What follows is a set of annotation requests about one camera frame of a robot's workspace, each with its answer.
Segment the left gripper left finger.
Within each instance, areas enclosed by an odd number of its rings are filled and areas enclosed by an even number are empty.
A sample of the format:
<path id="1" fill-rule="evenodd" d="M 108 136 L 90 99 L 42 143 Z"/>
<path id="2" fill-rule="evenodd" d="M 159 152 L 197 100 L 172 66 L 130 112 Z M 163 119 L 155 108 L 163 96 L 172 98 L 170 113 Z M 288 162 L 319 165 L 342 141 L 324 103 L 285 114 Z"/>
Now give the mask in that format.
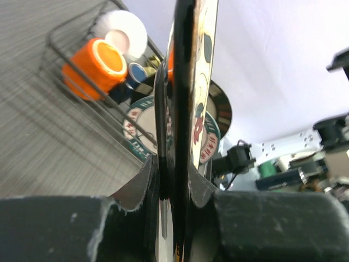
<path id="1" fill-rule="evenodd" d="M 155 261 L 157 159 L 112 196 L 1 200 L 1 261 Z"/>

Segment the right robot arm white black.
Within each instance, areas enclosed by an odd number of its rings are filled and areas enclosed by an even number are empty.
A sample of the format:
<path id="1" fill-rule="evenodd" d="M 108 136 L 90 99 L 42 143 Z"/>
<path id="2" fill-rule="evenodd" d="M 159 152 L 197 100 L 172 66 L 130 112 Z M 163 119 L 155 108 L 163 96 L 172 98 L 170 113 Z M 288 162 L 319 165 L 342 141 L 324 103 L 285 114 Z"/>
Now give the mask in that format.
<path id="1" fill-rule="evenodd" d="M 325 118 L 312 128 L 303 130 L 279 140 L 261 144 L 249 144 L 238 141 L 227 150 L 227 156 L 212 162 L 212 178 L 221 178 L 228 174 L 239 175 L 270 160 L 286 155 L 303 152 L 333 150 L 348 145 L 348 136 L 344 129 L 348 124 L 348 113 Z"/>

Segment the square floral plate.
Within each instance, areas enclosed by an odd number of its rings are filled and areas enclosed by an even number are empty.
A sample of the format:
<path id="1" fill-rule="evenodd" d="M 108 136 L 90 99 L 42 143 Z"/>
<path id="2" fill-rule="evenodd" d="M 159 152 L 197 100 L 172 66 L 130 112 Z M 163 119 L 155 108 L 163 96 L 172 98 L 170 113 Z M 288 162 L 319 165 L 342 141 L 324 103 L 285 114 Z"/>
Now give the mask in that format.
<path id="1" fill-rule="evenodd" d="M 158 261 L 183 261 L 189 171 L 200 163 L 218 1 L 177 1 L 154 83 L 159 170 Z"/>

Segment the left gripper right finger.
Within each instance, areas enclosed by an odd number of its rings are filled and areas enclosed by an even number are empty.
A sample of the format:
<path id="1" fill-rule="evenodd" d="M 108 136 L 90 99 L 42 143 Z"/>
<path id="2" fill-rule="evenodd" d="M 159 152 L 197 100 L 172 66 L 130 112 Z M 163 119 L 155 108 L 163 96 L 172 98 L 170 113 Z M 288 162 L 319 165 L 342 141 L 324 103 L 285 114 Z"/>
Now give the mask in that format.
<path id="1" fill-rule="evenodd" d="M 348 213 L 323 193 L 221 191 L 191 166 L 187 261 L 348 261 Z"/>

